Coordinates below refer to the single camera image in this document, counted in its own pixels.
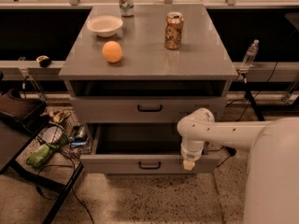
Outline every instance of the silver can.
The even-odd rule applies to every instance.
[[[134,15],[134,2],[133,0],[119,0],[121,15],[123,17],[130,17]]]
[[[178,49],[181,44],[184,19],[179,12],[169,12],[166,17],[165,47],[167,49]]]

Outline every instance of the white robotic arm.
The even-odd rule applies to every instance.
[[[244,224],[299,223],[299,118],[215,122],[200,108],[178,123],[178,132],[187,170],[205,141],[249,152]]]

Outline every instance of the white bowl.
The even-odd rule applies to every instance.
[[[122,27],[122,19],[113,16],[99,16],[87,22],[87,28],[101,37],[110,37]]]

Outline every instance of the brown can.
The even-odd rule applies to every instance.
[[[165,47],[178,49],[181,44],[181,33],[184,25],[183,15],[176,11],[169,12],[166,21]]]

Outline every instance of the green object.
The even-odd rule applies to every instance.
[[[34,168],[39,168],[52,156],[55,150],[59,148],[59,145],[43,144],[30,155],[26,163]]]

